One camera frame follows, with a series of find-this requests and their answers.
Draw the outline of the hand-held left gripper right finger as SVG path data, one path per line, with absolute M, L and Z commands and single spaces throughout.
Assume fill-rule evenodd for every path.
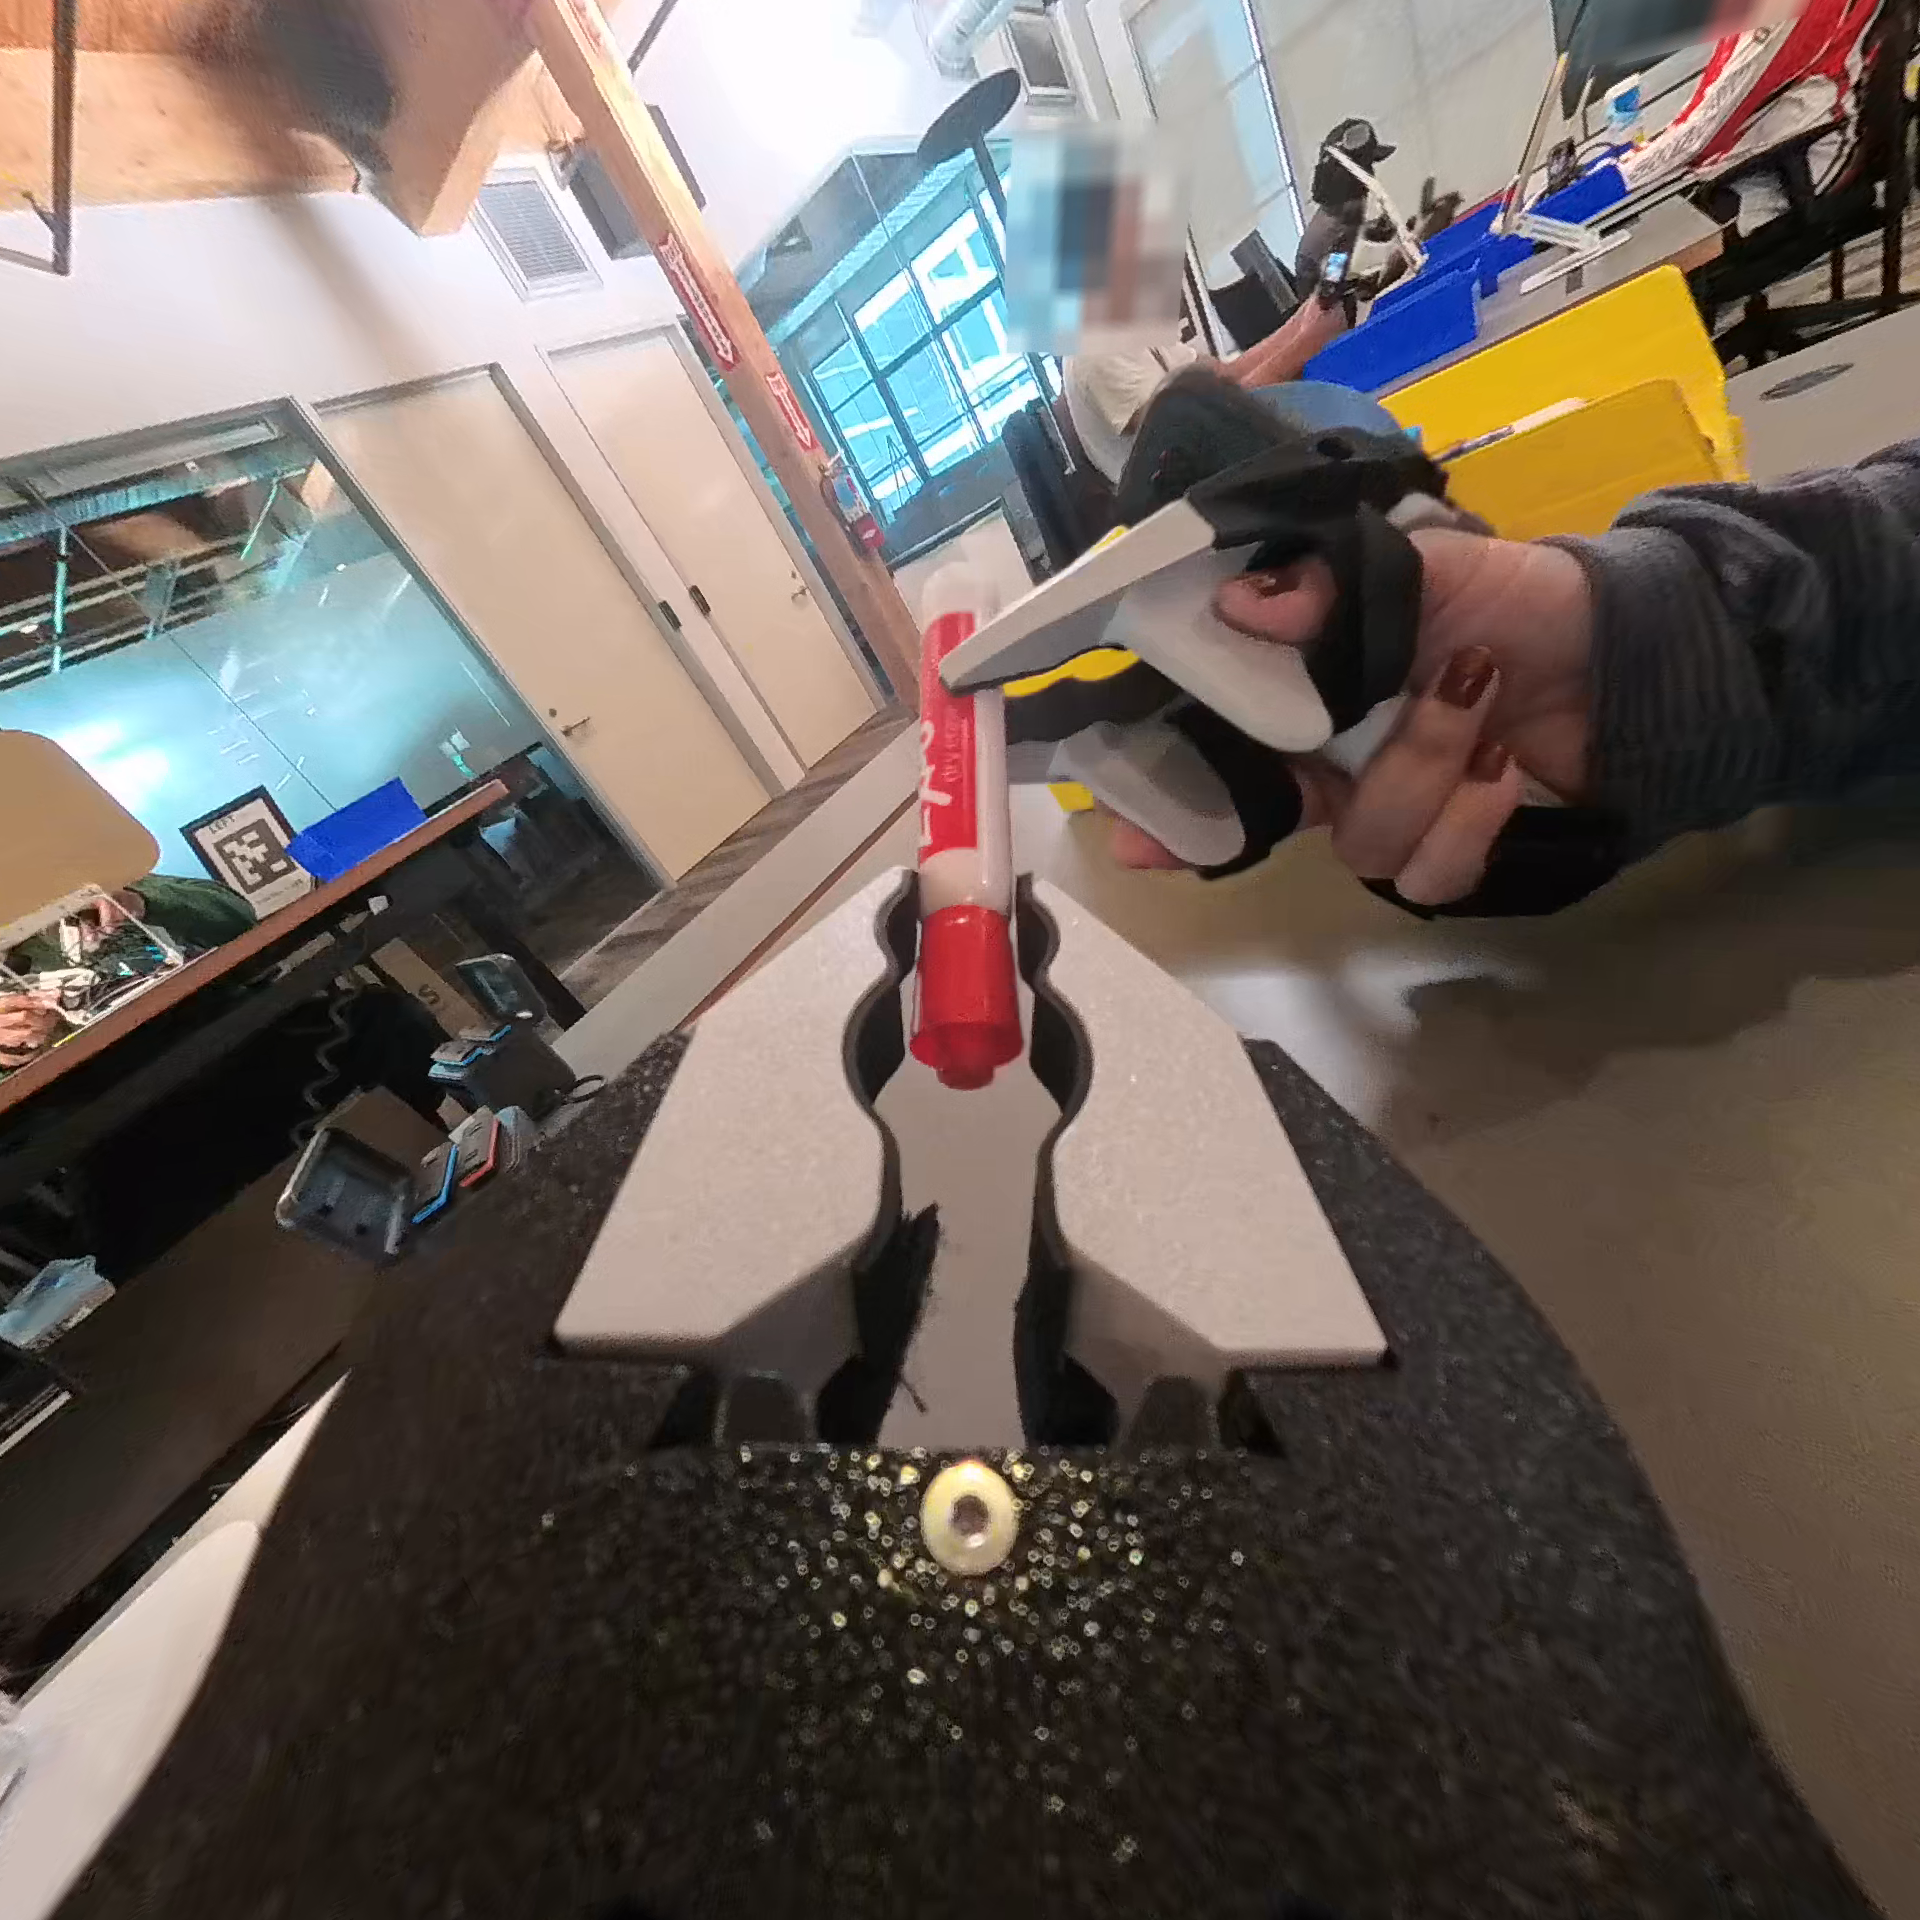
M 1061 1109 L 1035 1189 L 1064 1356 L 1108 1394 L 1373 1370 L 1387 1336 L 1251 1048 L 1045 879 L 1021 879 L 1035 1076 Z

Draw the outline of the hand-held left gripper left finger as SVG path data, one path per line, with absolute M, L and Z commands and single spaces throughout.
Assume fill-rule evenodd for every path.
M 897 1240 L 920 884 L 884 870 L 692 1028 L 568 1295 L 568 1356 L 779 1376 L 823 1394 L 897 1362 L 914 1316 Z

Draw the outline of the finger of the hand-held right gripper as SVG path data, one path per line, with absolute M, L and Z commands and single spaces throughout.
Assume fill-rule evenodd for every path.
M 1304 653 L 1236 631 L 1216 592 L 1264 537 L 1223 537 L 1175 502 L 1085 553 L 949 652 L 951 694 L 1007 688 L 1100 652 L 1125 652 L 1191 701 L 1274 751 L 1316 751 L 1335 735 Z
M 1066 663 L 1003 689 L 1009 777 L 1066 810 L 1105 806 L 1199 870 L 1247 849 L 1229 789 L 1175 720 L 1186 696 L 1147 663 Z

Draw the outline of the red marker pen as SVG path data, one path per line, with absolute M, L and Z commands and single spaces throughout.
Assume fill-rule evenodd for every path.
M 955 694 L 944 660 L 1000 608 L 967 562 L 921 593 L 920 959 L 912 1056 L 949 1089 L 980 1089 L 1025 1048 L 1017 873 L 1003 700 Z

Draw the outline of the yellow plastic bin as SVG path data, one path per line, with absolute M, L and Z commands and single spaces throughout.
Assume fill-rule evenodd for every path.
M 1440 471 L 1447 502 L 1504 537 L 1596 534 L 1637 493 L 1743 478 L 1725 376 L 1677 269 L 1418 376 L 1381 402 Z M 1141 664 L 1100 648 L 1071 664 Z M 1361 767 L 1373 727 L 1330 738 Z

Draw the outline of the person's right hand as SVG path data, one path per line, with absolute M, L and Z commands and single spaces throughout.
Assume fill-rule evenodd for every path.
M 1295 759 L 1304 823 L 1363 879 L 1452 905 L 1529 789 L 1586 797 L 1593 589 L 1575 554 L 1469 533 L 1412 537 L 1424 597 L 1408 703 L 1357 777 Z

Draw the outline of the blue masking tape roll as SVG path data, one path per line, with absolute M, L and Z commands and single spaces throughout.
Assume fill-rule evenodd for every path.
M 1405 438 L 1405 426 L 1379 397 L 1319 380 L 1292 380 L 1251 388 L 1251 397 L 1292 426 L 1311 434 L 1353 432 Z

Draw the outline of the black office chair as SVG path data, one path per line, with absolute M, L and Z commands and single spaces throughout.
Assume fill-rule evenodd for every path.
M 1003 420 L 1000 444 L 1039 527 L 1048 573 L 1083 557 L 1116 530 L 1113 482 L 1093 465 L 1057 402 L 1029 400 Z

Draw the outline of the blue plastic bin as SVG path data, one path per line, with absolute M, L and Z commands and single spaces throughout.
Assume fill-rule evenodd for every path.
M 1319 352 L 1304 376 L 1381 393 L 1477 345 L 1481 309 L 1500 293 L 1545 285 L 1624 239 L 1599 226 L 1603 213 L 1626 204 L 1620 156 L 1624 148 L 1605 151 L 1561 190 L 1527 204 L 1509 229 L 1500 200 L 1443 229 L 1427 245 L 1424 265 L 1373 300 L 1363 322 Z
M 408 783 L 392 778 L 300 830 L 288 842 L 288 855 L 313 882 L 330 884 L 426 823 L 427 815 Z

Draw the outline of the small black device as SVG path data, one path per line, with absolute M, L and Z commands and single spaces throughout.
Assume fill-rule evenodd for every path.
M 546 1125 L 572 1102 L 581 1073 L 546 1041 L 546 1005 L 533 978 L 504 950 L 463 957 L 452 969 L 480 1020 L 434 1048 L 427 1082 L 464 1113 L 519 1110 Z

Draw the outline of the cardboard box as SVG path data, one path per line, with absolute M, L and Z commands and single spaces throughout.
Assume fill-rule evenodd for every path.
M 395 991 L 418 1000 L 434 1020 L 441 1036 L 457 1038 L 483 1024 L 480 1010 L 473 1000 L 452 984 L 452 980 L 429 966 L 423 956 L 408 942 L 386 942 L 368 956 L 368 964 Z

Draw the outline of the black charger case with display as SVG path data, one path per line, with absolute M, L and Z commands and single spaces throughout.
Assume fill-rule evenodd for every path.
M 401 1160 L 328 1125 L 295 1160 L 274 1218 L 339 1255 L 392 1266 L 483 1189 L 512 1176 L 539 1138 L 525 1109 L 480 1109 L 418 1160 Z

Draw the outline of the black white marker sign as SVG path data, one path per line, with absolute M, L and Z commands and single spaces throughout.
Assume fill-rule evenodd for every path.
M 181 828 L 205 876 L 268 921 L 315 892 L 313 876 L 293 852 L 288 824 L 268 786 L 257 786 Z

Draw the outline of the wooden post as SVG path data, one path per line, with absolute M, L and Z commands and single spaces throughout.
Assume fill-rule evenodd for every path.
M 632 206 L 657 265 L 697 328 L 759 449 L 777 471 L 827 578 L 849 601 L 899 700 L 921 708 L 921 631 L 895 575 L 859 553 L 825 506 L 827 449 L 777 360 L 723 249 L 697 209 L 682 167 L 643 102 L 609 20 L 591 1 L 519 5 L 535 47 L 587 144 Z

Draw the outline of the wall vent grille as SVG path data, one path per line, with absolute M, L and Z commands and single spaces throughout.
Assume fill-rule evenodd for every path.
M 509 168 L 480 182 L 472 226 L 516 300 L 581 297 L 603 285 L 581 234 L 539 172 Z

